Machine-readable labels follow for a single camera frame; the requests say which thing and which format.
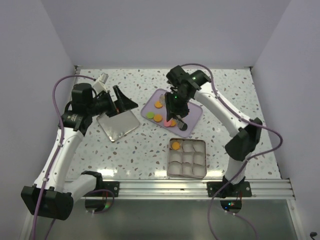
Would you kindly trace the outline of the lilac plastic tray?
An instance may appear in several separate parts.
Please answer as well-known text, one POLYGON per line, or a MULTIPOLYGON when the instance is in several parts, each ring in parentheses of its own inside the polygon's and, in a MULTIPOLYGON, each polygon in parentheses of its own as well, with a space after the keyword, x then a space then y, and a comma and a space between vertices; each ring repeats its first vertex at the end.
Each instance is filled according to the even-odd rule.
POLYGON ((168 126, 166 127, 164 124, 164 120, 166 120, 166 108, 162 107, 162 108, 157 108, 155 107, 155 103, 156 101, 159 101, 159 98, 161 97, 161 95, 165 95, 165 93, 167 93, 166 90, 164 89, 157 89, 152 96, 149 98, 149 100, 146 102, 146 104, 143 106, 142 110, 140 111, 140 114, 143 118, 145 118, 148 121, 151 121, 152 123, 162 127, 165 130, 168 130, 182 138, 188 138, 192 131, 194 130, 195 126, 197 125, 199 119, 201 118, 201 116, 203 115, 203 109, 192 103, 189 102, 188 103, 188 109, 189 109, 189 114, 184 117, 182 120, 184 121, 184 123, 187 124, 187 129, 185 131, 182 131, 178 128, 178 126, 168 126), (154 113, 155 115, 160 114, 162 116, 162 121, 161 122, 156 122, 151 118, 147 117, 148 113, 154 113))

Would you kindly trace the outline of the orange round cookie lower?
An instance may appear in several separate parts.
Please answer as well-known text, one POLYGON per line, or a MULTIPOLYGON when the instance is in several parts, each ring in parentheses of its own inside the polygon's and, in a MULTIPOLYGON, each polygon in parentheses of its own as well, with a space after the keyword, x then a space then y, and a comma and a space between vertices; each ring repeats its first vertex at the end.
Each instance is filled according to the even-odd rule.
POLYGON ((155 114, 153 120, 157 123, 160 123, 163 120, 163 116, 161 114, 155 114))

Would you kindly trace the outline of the aluminium mounting rail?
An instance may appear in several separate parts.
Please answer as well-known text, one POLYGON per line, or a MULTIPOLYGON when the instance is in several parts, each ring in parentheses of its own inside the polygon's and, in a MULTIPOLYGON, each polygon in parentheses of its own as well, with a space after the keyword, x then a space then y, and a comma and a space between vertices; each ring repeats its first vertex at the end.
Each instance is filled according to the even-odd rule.
MULTIPOLYGON (((105 179, 118 200, 209 200, 211 183, 219 180, 199 179, 105 179)), ((294 200, 295 194, 289 180, 249 179, 249 186, 226 200, 294 200)))

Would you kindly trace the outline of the black sandwich cookie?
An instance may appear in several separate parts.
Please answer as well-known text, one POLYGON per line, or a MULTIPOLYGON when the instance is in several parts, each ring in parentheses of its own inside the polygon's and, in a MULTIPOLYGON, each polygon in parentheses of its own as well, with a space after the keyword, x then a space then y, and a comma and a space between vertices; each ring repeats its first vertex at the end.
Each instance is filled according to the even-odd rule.
POLYGON ((187 124, 183 124, 181 127, 179 127, 179 129, 181 131, 186 131, 188 129, 188 125, 187 124))

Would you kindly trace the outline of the orange plain cookie bottom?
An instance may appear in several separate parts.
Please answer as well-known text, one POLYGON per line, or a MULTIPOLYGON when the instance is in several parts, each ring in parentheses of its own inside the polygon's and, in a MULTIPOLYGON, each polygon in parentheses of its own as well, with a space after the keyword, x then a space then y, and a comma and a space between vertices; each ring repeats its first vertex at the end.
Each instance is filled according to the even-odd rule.
POLYGON ((171 127, 174 127, 175 125, 176 125, 176 121, 175 121, 174 119, 172 119, 170 126, 171 126, 171 127))

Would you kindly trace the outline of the green round cookie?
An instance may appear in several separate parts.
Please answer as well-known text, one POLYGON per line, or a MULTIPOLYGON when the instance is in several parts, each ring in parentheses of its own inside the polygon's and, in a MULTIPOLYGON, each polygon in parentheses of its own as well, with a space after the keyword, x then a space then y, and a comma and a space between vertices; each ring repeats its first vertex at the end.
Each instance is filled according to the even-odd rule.
POLYGON ((155 113, 154 113, 154 112, 151 112, 151 111, 146 114, 146 117, 147 117, 148 119, 153 119, 154 116, 155 116, 155 113))

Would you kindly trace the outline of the orange flower cookie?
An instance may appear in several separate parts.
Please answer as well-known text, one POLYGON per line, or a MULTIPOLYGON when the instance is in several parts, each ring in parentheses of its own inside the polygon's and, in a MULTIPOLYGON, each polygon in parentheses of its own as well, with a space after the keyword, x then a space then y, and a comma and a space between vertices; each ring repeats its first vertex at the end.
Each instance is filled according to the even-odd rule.
POLYGON ((178 142, 178 141, 174 141, 172 144, 171 144, 171 149, 172 150, 175 150, 175 151, 178 151, 181 149, 181 144, 178 142))

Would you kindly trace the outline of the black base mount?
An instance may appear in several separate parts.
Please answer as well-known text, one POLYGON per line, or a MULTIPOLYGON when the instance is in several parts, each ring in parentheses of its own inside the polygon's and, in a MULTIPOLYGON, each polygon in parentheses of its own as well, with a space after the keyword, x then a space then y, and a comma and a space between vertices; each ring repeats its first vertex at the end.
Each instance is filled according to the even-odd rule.
POLYGON ((119 181, 104 181, 100 189, 90 192, 97 197, 115 197, 119 196, 120 182, 119 181))
POLYGON ((209 181, 206 183, 208 197, 212 198, 236 198, 236 197, 252 197, 252 190, 249 181, 242 181, 238 184, 229 183, 224 189, 219 191, 224 183, 222 181, 209 181))

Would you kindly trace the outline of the orange round cookie top left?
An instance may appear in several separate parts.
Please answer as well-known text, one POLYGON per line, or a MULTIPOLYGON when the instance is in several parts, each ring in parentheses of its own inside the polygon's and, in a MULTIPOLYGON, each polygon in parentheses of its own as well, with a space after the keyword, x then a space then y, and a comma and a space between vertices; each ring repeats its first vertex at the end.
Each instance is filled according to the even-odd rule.
POLYGON ((160 101, 156 101, 156 102, 154 103, 154 106, 155 106, 157 109, 160 109, 160 108, 163 107, 163 104, 162 104, 160 101))

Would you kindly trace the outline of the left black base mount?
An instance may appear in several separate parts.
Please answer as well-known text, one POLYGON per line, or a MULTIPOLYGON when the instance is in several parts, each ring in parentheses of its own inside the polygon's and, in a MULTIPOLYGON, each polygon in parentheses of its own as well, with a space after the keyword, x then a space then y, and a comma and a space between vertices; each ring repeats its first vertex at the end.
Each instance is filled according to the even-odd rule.
POLYGON ((115 197, 119 196, 120 182, 119 181, 104 181, 100 189, 90 192, 97 197, 115 197))

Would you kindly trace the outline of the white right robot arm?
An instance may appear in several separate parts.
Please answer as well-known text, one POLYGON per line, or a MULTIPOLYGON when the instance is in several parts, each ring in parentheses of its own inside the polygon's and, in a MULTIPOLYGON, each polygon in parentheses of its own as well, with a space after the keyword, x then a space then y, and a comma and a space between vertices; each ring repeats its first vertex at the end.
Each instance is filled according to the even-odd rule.
POLYGON ((193 99, 207 108, 228 131, 231 139, 224 148, 229 161, 222 189, 227 196, 235 196, 241 190, 240 182, 245 178, 249 157, 260 141, 262 121, 241 113, 221 95, 213 86, 211 72, 188 73, 177 65, 166 78, 170 84, 170 92, 164 95, 167 120, 174 119, 180 130, 187 130, 188 124, 183 119, 190 114, 188 103, 193 99))

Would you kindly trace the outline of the silver tin lid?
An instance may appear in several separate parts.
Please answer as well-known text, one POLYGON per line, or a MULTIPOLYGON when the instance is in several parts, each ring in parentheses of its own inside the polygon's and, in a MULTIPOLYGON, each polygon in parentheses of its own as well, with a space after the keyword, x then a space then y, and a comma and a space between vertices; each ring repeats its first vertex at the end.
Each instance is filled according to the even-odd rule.
POLYGON ((114 143, 140 126, 139 120, 131 110, 109 117, 105 113, 98 116, 101 126, 109 140, 114 143))

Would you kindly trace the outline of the square cookie tin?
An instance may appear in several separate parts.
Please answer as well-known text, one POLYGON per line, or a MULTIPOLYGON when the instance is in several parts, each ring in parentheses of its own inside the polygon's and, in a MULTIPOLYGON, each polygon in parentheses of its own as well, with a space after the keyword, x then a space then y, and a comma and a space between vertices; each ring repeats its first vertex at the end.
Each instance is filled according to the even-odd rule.
POLYGON ((167 175, 173 178, 203 179, 207 175, 206 143, 200 139, 171 138, 168 145, 167 175), (173 142, 180 150, 173 150, 173 142))

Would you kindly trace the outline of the orange round cookie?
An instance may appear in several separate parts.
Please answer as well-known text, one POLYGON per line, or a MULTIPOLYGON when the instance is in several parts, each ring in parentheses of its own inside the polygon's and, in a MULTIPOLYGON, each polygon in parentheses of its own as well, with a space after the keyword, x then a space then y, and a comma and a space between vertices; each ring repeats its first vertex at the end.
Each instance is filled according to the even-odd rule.
POLYGON ((156 102, 154 103, 154 106, 155 106, 157 109, 160 109, 160 108, 163 107, 163 104, 162 104, 160 101, 156 101, 156 102))
POLYGON ((160 123, 163 120, 163 116, 161 114, 155 114, 153 120, 157 123, 160 123))

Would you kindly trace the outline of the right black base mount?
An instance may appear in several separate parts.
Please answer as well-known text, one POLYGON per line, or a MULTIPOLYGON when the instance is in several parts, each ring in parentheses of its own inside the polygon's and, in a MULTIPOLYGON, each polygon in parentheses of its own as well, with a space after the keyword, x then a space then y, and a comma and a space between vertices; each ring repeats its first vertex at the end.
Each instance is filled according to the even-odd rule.
POLYGON ((238 184, 229 183, 224 189, 219 191, 224 183, 222 181, 209 181, 206 183, 208 197, 212 198, 236 198, 236 197, 252 197, 252 190, 249 181, 242 181, 238 184))

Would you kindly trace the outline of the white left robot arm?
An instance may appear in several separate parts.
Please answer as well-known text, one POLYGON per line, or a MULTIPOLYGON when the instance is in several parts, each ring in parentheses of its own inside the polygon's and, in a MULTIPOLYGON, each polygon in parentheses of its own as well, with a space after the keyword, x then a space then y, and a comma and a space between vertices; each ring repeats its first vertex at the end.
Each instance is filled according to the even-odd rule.
POLYGON ((86 194, 99 196, 106 191, 102 174, 85 170, 70 185, 65 185, 67 172, 79 144, 93 117, 105 114, 111 119, 138 107, 113 86, 116 101, 107 90, 95 90, 89 83, 74 85, 71 101, 61 115, 56 140, 48 160, 32 186, 24 186, 21 198, 34 217, 66 220, 74 203, 86 194))

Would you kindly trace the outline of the pink round cookie lower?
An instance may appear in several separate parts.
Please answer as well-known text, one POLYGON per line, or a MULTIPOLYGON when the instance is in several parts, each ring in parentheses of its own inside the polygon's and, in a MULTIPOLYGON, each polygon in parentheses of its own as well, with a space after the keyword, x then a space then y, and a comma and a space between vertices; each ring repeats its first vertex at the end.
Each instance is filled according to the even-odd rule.
POLYGON ((172 124, 172 121, 171 121, 171 120, 169 120, 169 121, 164 121, 164 123, 163 123, 163 125, 164 125, 165 127, 170 127, 171 124, 172 124))

